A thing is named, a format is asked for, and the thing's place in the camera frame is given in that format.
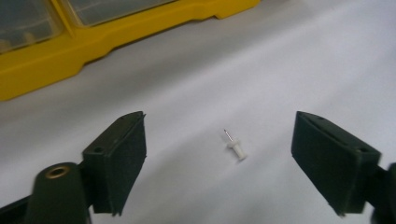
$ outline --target clear plastic compartment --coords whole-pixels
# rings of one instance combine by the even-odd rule
[[[0,53],[52,38],[62,31],[46,0],[0,0]]]
[[[174,0],[64,0],[79,26],[93,26]]]

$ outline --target yellow edge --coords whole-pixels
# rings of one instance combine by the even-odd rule
[[[0,55],[0,100],[74,76],[84,63],[103,57],[117,46],[186,21],[213,16],[223,19],[259,3],[260,0],[179,0],[90,28],[78,28],[63,18],[66,29],[61,35]]]

